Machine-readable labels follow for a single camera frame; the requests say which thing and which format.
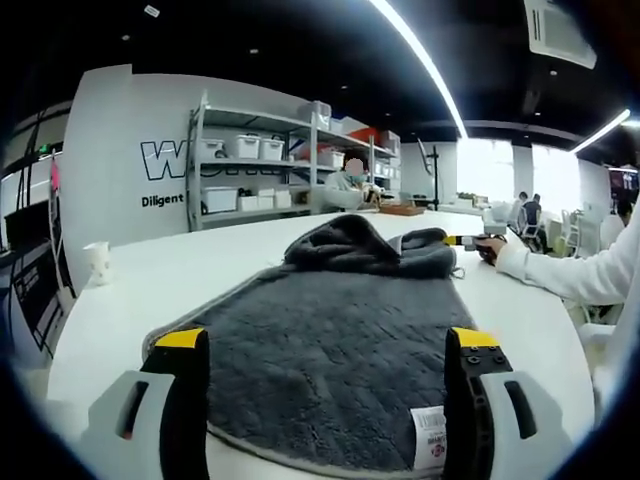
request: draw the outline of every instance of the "white label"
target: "white label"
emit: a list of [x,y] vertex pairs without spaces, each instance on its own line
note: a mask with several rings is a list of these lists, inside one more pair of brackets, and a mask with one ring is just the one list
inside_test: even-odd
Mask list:
[[152,7],[151,5],[147,5],[146,7],[144,7],[144,13],[148,13],[153,18],[158,18],[158,15],[160,15],[160,10],[158,10],[155,7]]
[[447,428],[444,407],[412,408],[416,427],[414,470],[444,468],[447,457]]

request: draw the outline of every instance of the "white desk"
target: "white desk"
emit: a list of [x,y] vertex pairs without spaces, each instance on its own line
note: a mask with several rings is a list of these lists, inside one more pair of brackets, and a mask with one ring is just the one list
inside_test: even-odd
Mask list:
[[[123,371],[141,366],[141,345],[149,331],[279,264],[293,240],[337,215],[239,225],[115,248],[114,282],[83,290],[51,367],[48,398],[73,405],[70,433],[86,427],[88,407]],[[430,226],[450,234],[482,231],[482,220],[469,215],[428,211],[415,217],[364,216],[385,238]],[[496,273],[475,252],[458,248],[457,253],[466,276],[454,284],[478,328],[500,341],[514,369],[528,372],[557,400],[564,429],[579,441],[593,424],[593,390],[582,346],[560,299]],[[319,478],[232,450],[211,437],[207,448],[212,480]]]

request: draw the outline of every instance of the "gray towel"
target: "gray towel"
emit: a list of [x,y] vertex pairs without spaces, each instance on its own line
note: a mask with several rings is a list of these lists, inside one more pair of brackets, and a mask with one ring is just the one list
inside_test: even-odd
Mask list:
[[409,410],[442,405],[446,331],[472,325],[445,235],[385,242],[343,215],[148,345],[171,329],[209,332],[209,422],[227,441],[318,473],[411,477]]

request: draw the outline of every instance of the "black ceiling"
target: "black ceiling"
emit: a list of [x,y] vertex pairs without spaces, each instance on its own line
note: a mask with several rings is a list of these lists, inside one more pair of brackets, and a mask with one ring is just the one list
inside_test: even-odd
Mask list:
[[[463,119],[588,135],[624,108],[633,111],[636,103],[631,86],[640,80],[640,68],[626,62],[635,52],[625,49],[640,45],[640,38],[624,32],[635,31],[630,16],[640,20],[640,10],[609,12],[601,20],[598,12],[605,4],[621,11],[616,1],[590,0],[574,9],[599,55],[593,71],[531,54],[522,0],[390,3],[431,54]],[[52,3],[38,5],[37,18],[26,3],[11,6],[19,12],[3,13],[15,19],[16,32],[21,30],[2,34],[8,37],[3,45],[13,48],[5,58],[3,70],[10,74],[4,77],[8,86],[0,108],[13,121],[73,98],[88,69],[132,63],[134,73],[221,77],[320,99],[340,114],[397,131],[404,139],[456,136],[452,127],[433,128],[434,121],[451,120],[444,102],[404,40],[366,0],[152,0],[161,12],[155,19],[143,12],[147,1],[82,8]],[[257,55],[249,53],[253,48]],[[558,75],[551,76],[551,70]],[[517,143],[575,145],[508,129],[469,132]],[[622,129],[598,147],[589,149],[594,160],[635,160],[633,138]]]

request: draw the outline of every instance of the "metal shelving unit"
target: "metal shelving unit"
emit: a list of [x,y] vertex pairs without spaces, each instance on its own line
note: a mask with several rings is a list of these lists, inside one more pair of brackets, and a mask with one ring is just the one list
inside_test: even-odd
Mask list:
[[[259,159],[220,158],[215,159],[215,161],[203,162],[203,145],[205,143],[203,137],[204,128],[246,129],[282,135],[285,142],[285,156],[289,151],[290,139],[292,137],[304,138],[310,143],[310,161],[288,162],[284,160],[265,161]],[[361,148],[368,153],[370,159],[369,168],[371,171],[371,181],[373,182],[374,178],[388,178],[383,175],[374,175],[376,158],[389,159],[393,158],[394,155],[392,152],[374,145],[373,137],[369,139],[369,143],[366,143],[349,137],[348,135],[319,129],[315,116],[312,118],[312,121],[308,123],[295,118],[287,118],[269,113],[214,107],[209,104],[207,92],[203,92],[199,107],[191,111],[189,115],[187,174],[185,175],[189,230],[202,230],[205,224],[218,221],[312,213],[309,205],[294,205],[286,209],[223,212],[203,215],[201,211],[202,172],[221,168],[264,169],[265,171],[281,171],[283,176],[288,178],[289,173],[307,171],[309,172],[309,185],[291,186],[291,190],[311,190],[318,185],[318,172],[332,172],[336,170],[333,167],[318,165],[318,142],[343,148]]]

